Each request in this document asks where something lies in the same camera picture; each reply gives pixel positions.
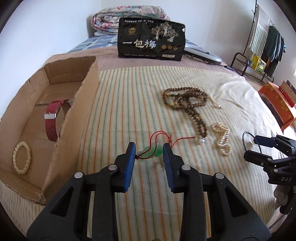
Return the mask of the dark hanging clothes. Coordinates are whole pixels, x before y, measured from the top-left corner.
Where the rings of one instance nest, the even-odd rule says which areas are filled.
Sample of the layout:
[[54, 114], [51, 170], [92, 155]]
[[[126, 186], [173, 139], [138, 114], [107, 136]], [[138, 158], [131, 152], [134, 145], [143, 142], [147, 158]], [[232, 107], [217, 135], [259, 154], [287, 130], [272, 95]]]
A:
[[278, 64], [282, 60], [285, 52], [285, 40], [274, 25], [269, 26], [267, 40], [261, 56], [262, 61], [266, 63], [265, 74], [273, 78]]

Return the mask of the brown cardboard box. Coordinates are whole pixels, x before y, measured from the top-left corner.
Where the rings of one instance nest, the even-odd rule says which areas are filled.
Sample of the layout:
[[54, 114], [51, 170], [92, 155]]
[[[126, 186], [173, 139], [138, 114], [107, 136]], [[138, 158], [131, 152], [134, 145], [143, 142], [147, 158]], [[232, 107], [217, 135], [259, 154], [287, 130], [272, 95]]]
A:
[[46, 64], [20, 88], [1, 118], [1, 181], [46, 204], [75, 173], [98, 88], [97, 58]]

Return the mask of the striped hanging towel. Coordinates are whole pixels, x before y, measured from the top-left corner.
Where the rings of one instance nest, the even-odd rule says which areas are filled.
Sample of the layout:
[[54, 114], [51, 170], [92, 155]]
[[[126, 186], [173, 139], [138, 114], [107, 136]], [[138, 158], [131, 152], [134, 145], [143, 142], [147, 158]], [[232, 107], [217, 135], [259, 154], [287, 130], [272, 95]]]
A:
[[267, 41], [269, 26], [269, 16], [259, 5], [257, 5], [254, 15], [254, 24], [248, 44], [250, 51], [257, 56], [261, 56], [263, 53]]

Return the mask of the black clothes rack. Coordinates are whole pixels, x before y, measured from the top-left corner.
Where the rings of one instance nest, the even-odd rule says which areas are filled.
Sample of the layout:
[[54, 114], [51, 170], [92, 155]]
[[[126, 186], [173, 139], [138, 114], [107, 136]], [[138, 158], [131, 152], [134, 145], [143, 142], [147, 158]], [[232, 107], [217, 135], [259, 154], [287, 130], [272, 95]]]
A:
[[254, 8], [254, 11], [253, 11], [252, 25], [251, 25], [250, 33], [248, 35], [248, 39], [247, 39], [247, 43], [245, 45], [245, 48], [244, 48], [242, 53], [237, 52], [234, 55], [230, 66], [233, 67], [235, 62], [238, 62], [238, 63], [243, 65], [243, 68], [241, 70], [236, 69], [235, 71], [237, 73], [239, 73], [241, 76], [251, 77], [251, 78], [253, 78], [255, 80], [258, 80], [260, 82], [264, 82], [265, 80], [267, 80], [267, 81], [270, 81], [270, 82], [274, 83], [274, 76], [273, 76], [273, 78], [270, 78], [265, 74], [265, 72], [258, 73], [258, 72], [256, 72], [255, 70], [253, 70], [251, 68], [251, 65], [252, 65], [251, 59], [252, 59], [254, 54], [248, 48], [248, 44], [249, 44], [249, 41], [250, 41], [251, 31], [252, 31], [253, 24], [254, 24], [254, 15], [255, 15], [255, 10], [256, 10], [257, 5], [258, 5], [258, 3], [255, 4], [255, 8]]

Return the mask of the black snack bag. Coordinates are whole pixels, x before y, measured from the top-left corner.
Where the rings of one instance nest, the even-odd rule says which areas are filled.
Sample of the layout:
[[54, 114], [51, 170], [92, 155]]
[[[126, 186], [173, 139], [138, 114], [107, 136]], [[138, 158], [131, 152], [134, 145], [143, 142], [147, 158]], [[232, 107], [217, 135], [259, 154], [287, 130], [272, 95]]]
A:
[[118, 55], [181, 61], [185, 48], [185, 25], [151, 18], [120, 18]]

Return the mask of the yellow box on rack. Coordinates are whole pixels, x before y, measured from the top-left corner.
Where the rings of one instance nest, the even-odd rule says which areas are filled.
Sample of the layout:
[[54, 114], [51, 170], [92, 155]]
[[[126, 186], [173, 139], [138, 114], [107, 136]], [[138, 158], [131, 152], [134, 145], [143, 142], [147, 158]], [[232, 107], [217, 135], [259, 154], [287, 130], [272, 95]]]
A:
[[251, 68], [258, 73], [263, 73], [266, 67], [266, 63], [257, 55], [253, 55], [251, 59]]

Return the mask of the striped yellow blanket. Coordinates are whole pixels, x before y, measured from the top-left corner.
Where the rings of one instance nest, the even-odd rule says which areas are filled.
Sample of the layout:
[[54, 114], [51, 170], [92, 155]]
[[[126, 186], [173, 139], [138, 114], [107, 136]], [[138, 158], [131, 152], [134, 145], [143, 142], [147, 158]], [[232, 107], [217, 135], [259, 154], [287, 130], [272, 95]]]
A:
[[[271, 222], [274, 186], [262, 168], [244, 160], [245, 150], [257, 146], [243, 132], [272, 137], [281, 129], [245, 78], [177, 66], [99, 70], [98, 76], [75, 173], [100, 171], [130, 142], [140, 152], [150, 143], [171, 141], [185, 164], [209, 175], [223, 173], [263, 222]], [[23, 235], [45, 207], [2, 181], [1, 204]]]

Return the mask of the brown bed cover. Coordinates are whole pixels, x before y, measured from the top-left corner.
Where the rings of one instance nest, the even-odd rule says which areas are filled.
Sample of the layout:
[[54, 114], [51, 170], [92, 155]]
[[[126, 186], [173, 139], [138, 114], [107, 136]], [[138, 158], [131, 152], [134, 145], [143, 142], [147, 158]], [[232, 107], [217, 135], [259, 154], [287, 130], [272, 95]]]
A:
[[116, 47], [104, 47], [96, 49], [88, 49], [82, 51], [74, 51], [65, 54], [56, 54], [51, 56], [45, 64], [65, 60], [68, 58], [90, 57], [97, 58], [99, 70], [125, 68], [125, 67], [138, 67], [138, 66], [177, 66], [206, 69], [211, 71], [218, 71], [228, 74], [234, 74], [233, 71], [226, 69], [223, 66], [206, 64], [199, 59], [192, 59], [188, 56], [182, 56], [181, 61], [173, 60], [157, 60], [147, 58], [121, 58], [118, 56]]

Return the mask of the orange gift box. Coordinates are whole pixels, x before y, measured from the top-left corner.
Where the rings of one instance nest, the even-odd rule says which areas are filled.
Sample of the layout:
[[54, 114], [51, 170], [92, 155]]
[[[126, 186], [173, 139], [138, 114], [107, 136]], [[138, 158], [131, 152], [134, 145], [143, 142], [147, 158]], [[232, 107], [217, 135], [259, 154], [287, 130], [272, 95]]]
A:
[[279, 87], [272, 82], [263, 85], [258, 93], [269, 101], [271, 109], [275, 110], [275, 116], [278, 117], [280, 129], [284, 132], [295, 121], [295, 107], [288, 103]]

